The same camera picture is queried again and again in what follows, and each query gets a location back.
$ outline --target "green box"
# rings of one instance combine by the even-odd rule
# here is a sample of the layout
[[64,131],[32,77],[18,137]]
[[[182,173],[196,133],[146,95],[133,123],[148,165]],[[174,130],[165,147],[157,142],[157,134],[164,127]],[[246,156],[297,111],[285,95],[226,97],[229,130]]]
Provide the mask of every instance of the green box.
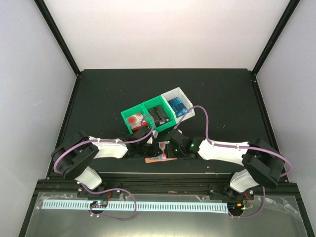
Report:
[[175,117],[171,111],[171,107],[170,105],[168,104],[168,102],[166,102],[166,100],[164,100],[164,98],[159,95],[153,99],[150,99],[150,100],[147,100],[145,102],[142,103],[142,105],[145,107],[145,109],[151,109],[157,105],[161,105],[162,106],[162,109],[164,110],[164,112],[167,114],[167,116],[169,117],[170,121],[159,126],[159,127],[156,127],[155,130],[157,132],[161,132],[161,131],[164,131],[166,130],[167,128],[170,128],[174,125],[176,125],[176,120],[175,120]]
[[[123,120],[124,120],[127,128],[128,128],[128,131],[131,134],[133,134],[133,131],[130,128],[128,122],[127,122],[127,118],[132,116],[132,115],[134,115],[134,114],[136,114],[136,113],[141,113],[142,115],[148,115],[149,114],[148,111],[145,109],[145,107],[143,105],[141,105],[141,104],[136,105],[136,106],[134,106],[134,107],[132,107],[132,108],[130,108],[128,110],[124,110],[124,111],[122,111],[120,113],[122,115],[122,117],[123,117]],[[151,118],[146,117],[145,120],[146,120],[147,124],[149,125],[149,127],[151,128],[153,126],[153,122],[151,121]]]
[[[171,107],[170,105],[168,104],[168,102],[166,102],[163,97],[161,95],[153,98],[153,99],[150,99],[150,100],[147,100],[139,105],[136,105],[128,110],[124,110],[121,112],[121,115],[123,117],[123,120],[129,130],[129,132],[131,134],[133,134],[133,131],[132,129],[130,128],[128,122],[127,122],[127,118],[136,114],[136,113],[141,113],[142,115],[149,115],[149,112],[147,109],[151,109],[157,105],[161,105],[164,112],[167,114],[167,116],[169,117],[170,121],[159,126],[159,127],[156,127],[155,130],[157,132],[161,132],[161,131],[164,131],[166,130],[167,128],[170,128],[172,126],[174,126],[176,124],[176,119],[171,111]],[[145,118],[147,124],[149,125],[149,128],[152,128],[152,126],[154,125],[152,119],[150,117],[146,117]]]

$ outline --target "clear plastic sheet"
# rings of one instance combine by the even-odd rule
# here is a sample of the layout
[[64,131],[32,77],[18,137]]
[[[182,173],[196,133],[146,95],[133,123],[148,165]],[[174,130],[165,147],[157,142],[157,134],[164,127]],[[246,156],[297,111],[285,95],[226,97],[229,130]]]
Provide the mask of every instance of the clear plastic sheet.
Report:
[[[135,197],[138,201],[221,202],[210,200],[208,196],[194,195],[135,195]],[[229,215],[216,213],[139,212],[134,219],[125,222],[90,217],[88,212],[80,210],[41,209],[44,199],[85,200],[86,198],[78,198],[76,194],[39,194],[27,237],[307,236],[293,196],[266,197],[266,205],[262,213],[246,220],[231,219]],[[131,197],[121,195],[120,200],[130,201]],[[261,204],[262,197],[256,196],[253,203],[248,201],[243,215],[255,213]],[[107,211],[106,214],[127,217],[130,212]]]

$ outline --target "white ruler strip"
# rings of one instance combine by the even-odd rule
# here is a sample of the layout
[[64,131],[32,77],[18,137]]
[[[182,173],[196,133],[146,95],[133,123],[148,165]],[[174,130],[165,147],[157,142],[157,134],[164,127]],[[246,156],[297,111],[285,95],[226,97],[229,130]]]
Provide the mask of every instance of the white ruler strip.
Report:
[[[60,210],[89,210],[94,201],[86,200],[54,200],[43,201],[42,209]],[[109,201],[106,208],[99,207],[93,210],[108,211],[133,211],[133,201]],[[137,211],[174,211],[174,212],[215,212],[228,214],[226,203],[211,202],[160,202],[160,201],[138,201]]]

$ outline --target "white box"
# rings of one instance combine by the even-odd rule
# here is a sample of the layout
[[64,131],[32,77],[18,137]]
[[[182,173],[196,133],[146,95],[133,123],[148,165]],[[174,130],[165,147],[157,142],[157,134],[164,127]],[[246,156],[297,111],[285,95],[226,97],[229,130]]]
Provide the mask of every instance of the white box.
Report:
[[[191,107],[193,106],[192,103],[191,103],[191,101],[186,97],[186,95],[183,93],[183,91],[182,91],[181,88],[179,88],[179,87],[177,87],[177,88],[175,88],[175,89],[173,89],[173,90],[170,90],[170,91],[168,91],[168,92],[162,94],[161,96],[162,96],[163,99],[166,101],[167,105],[170,107],[170,109],[171,109],[171,111],[172,111],[172,113],[173,113],[173,116],[174,116],[174,118],[175,118],[176,124],[179,123],[180,119],[181,119],[183,116],[180,116],[180,117],[177,118],[177,117],[176,117],[176,114],[175,114],[175,112],[174,112],[174,110],[173,110],[172,107],[169,105],[168,101],[169,101],[169,100],[172,100],[172,99],[174,99],[174,98],[176,98],[176,97],[179,97],[179,99],[182,101],[182,103],[184,104],[184,106],[187,107],[187,109],[189,109],[189,108],[191,108]],[[194,109],[192,109],[190,112],[188,112],[188,113],[186,114],[186,116],[184,117],[184,119],[183,119],[182,121],[187,120],[187,119],[193,117],[194,115],[196,115],[196,114],[195,114],[195,112],[194,112]]]

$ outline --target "blue object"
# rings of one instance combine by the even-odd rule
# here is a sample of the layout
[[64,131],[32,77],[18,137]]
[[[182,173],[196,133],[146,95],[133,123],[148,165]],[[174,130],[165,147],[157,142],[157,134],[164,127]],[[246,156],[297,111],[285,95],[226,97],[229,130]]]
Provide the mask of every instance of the blue object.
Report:
[[169,100],[168,103],[172,107],[177,118],[184,115],[184,113],[188,110],[187,107],[184,106],[184,104],[182,103],[179,97]]

